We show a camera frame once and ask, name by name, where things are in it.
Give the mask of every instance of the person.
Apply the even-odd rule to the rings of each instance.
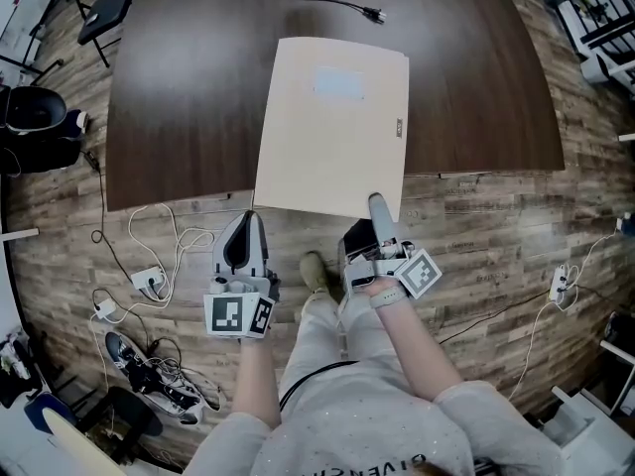
[[[280,385],[316,373],[281,411],[272,341],[243,340],[231,414],[200,445],[186,474],[214,476],[470,475],[486,457],[501,474],[558,475],[558,447],[491,385],[463,382],[399,283],[376,278],[340,307],[318,254],[301,275],[312,294]]]

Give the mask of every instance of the gray sweater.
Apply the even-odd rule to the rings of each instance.
[[[272,430],[229,415],[200,445],[188,476],[388,476],[428,460],[453,476],[488,457],[504,475],[563,474],[558,447],[491,385],[467,382],[433,403],[371,363],[311,378]]]

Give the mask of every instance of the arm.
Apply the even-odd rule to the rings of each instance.
[[[261,340],[242,340],[231,411],[248,413],[272,430],[280,424],[280,403],[269,334]]]
[[[280,424],[269,335],[243,339],[231,414],[198,447],[186,474],[249,474],[263,442]]]
[[[398,284],[395,279],[380,278],[365,292],[373,297]],[[417,397],[433,401],[444,390],[462,382],[449,358],[421,323],[409,299],[400,299],[376,311]]]
[[[375,296],[397,284],[394,279],[377,279],[365,292]],[[490,458],[506,476],[563,473],[558,447],[494,387],[479,381],[462,383],[407,298],[376,311],[415,395],[434,401],[465,432],[475,457]]]

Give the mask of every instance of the beige pants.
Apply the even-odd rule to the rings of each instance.
[[[355,295],[340,306],[326,292],[313,293],[302,311],[298,339],[280,383],[280,397],[305,375],[341,360],[345,333],[349,360],[381,359],[399,368],[393,344],[370,306],[368,297]]]

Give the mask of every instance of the wooden floor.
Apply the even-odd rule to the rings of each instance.
[[[444,272],[418,304],[422,319],[439,340],[481,316],[545,291],[554,267],[564,262],[580,265],[590,245],[612,233],[616,215],[632,209],[635,201],[633,162],[627,146],[617,142],[619,133],[635,127],[623,99],[584,82],[564,31],[541,0],[514,1],[545,69],[567,169],[553,174],[406,178],[402,235],[425,247]],[[58,91],[70,108],[90,113],[93,121],[86,149],[103,164],[110,71],[91,45],[76,44],[79,26],[76,8],[61,3],[48,27],[40,63],[62,57],[66,64],[49,75],[43,86]],[[116,62],[116,47],[108,51],[108,57]],[[478,129],[473,139],[479,139]],[[238,192],[227,200],[200,198],[170,206],[180,229],[199,226],[218,234],[250,200],[250,192]],[[8,205],[10,230],[38,226],[42,231],[38,237],[11,243],[27,318],[48,333],[48,347],[56,362],[69,373],[79,374],[84,386],[103,389],[102,362],[88,326],[93,312],[91,292],[108,288],[124,305],[139,296],[106,246],[90,240],[90,233],[99,227],[100,203],[99,179],[81,160],[63,171],[12,180]],[[272,330],[277,368],[282,372],[294,345],[300,307],[308,296],[298,259],[306,251],[318,250],[335,272],[337,241],[353,221],[268,208],[258,212],[267,232],[270,267],[283,284]],[[129,216],[130,211],[106,213],[105,232],[126,269],[134,272],[153,261],[128,236]],[[171,267],[175,242],[166,210],[149,208],[133,227]],[[618,235],[597,245],[580,283],[616,300],[626,298],[635,278],[633,242]],[[231,398],[238,345],[207,337],[202,322],[201,297],[207,290],[210,262],[209,249],[188,252],[170,307],[137,311],[153,338],[174,337],[183,350],[184,365],[218,383]],[[546,297],[512,307],[446,344],[461,374],[466,379],[485,379],[508,395],[523,369],[532,324]],[[589,376],[601,331],[614,309],[611,302],[580,291],[577,304],[567,313],[555,307],[544,311],[530,370],[514,399],[521,411],[542,408],[551,399],[552,386],[571,389]],[[135,317],[119,327],[143,341]],[[95,323],[100,339],[110,328]],[[167,345],[161,354],[174,355],[174,350]],[[106,368],[111,385],[125,385],[113,365],[106,363]],[[208,390],[203,379],[194,380]],[[165,433],[149,439],[148,445],[187,462],[222,418],[205,413],[203,424],[182,426],[162,416]]]

